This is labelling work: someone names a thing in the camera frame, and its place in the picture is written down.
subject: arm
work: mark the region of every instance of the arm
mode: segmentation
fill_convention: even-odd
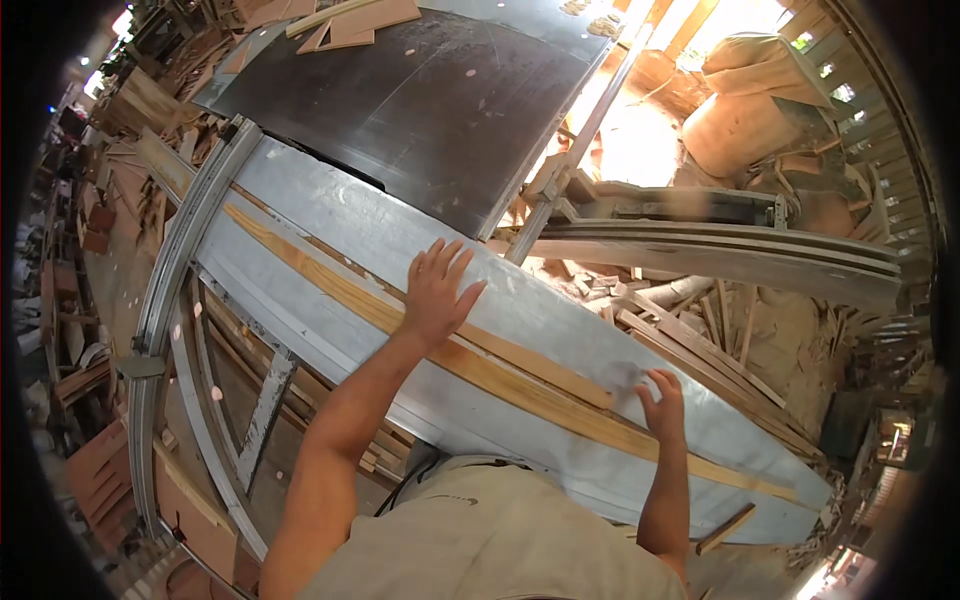
[[[303,436],[274,543],[263,563],[260,597],[293,598],[349,538],[356,517],[354,478],[394,396],[422,358],[456,331],[486,285],[457,286],[473,253],[437,240],[410,265],[403,323],[340,384]]]
[[[686,478],[684,396],[677,375],[663,369],[647,372],[660,388],[659,403],[645,385],[636,386],[647,426],[660,442],[657,474],[647,495],[636,543],[677,571],[686,584],[686,552],[690,532],[690,491]]]

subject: black table surface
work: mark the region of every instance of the black table surface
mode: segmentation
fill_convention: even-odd
[[[367,46],[297,56],[312,32],[281,35],[212,108],[251,118],[476,237],[499,217],[498,201],[518,191],[593,65],[487,21],[421,13],[377,30]]]

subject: table saw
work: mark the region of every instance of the table saw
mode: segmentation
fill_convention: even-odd
[[[489,282],[469,316],[472,326],[606,388],[615,383],[617,364],[671,368],[477,241],[490,236],[610,40],[584,39],[589,15],[569,20],[549,2],[506,9],[419,4],[423,19],[378,32],[374,45],[314,56],[295,56],[299,43],[281,34],[285,23],[253,32],[262,46],[252,49],[250,64],[237,76],[214,75],[195,100],[243,116],[233,117],[199,172],[173,153],[164,158],[189,187],[157,260],[134,351],[145,360],[173,356],[206,467],[261,561],[270,540],[248,496],[291,370],[304,363],[339,383],[387,338],[322,281],[292,267],[285,252],[332,274],[327,283],[345,281],[402,310],[385,289],[405,291],[410,261],[438,237],[461,239],[476,252],[464,285]],[[411,48],[416,52],[407,55]],[[471,69],[477,73],[468,78]],[[229,398],[213,397],[202,311],[194,308],[200,283],[276,351],[253,411],[255,435],[245,440],[231,439],[223,426],[219,400]],[[470,351],[539,385],[500,356]],[[705,536],[753,503],[756,514],[729,541],[805,540],[830,486],[727,402],[678,375],[691,460],[703,467],[696,472],[726,473],[691,469],[690,537]],[[134,495],[153,534],[160,531],[151,448],[161,383],[146,370],[130,387]],[[387,418],[454,454],[509,456],[598,515],[638,521],[653,457],[504,399],[423,361]],[[612,411],[645,426],[637,401],[624,398]],[[741,483],[722,483],[733,480]]]

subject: person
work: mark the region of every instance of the person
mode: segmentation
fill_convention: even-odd
[[[462,246],[440,239],[417,255],[402,324],[307,427],[260,597],[686,598],[684,403],[669,371],[648,371],[659,402],[636,387],[660,443],[636,543],[545,475],[491,456],[421,461],[395,508],[357,515],[355,471],[394,395],[464,323],[486,285],[457,298],[472,258],[471,250],[457,256]]]

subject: beige t-shirt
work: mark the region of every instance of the beige t-shirt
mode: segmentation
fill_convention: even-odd
[[[673,569],[549,479],[471,464],[489,461],[450,459],[385,516],[358,516],[299,598],[686,598]]]

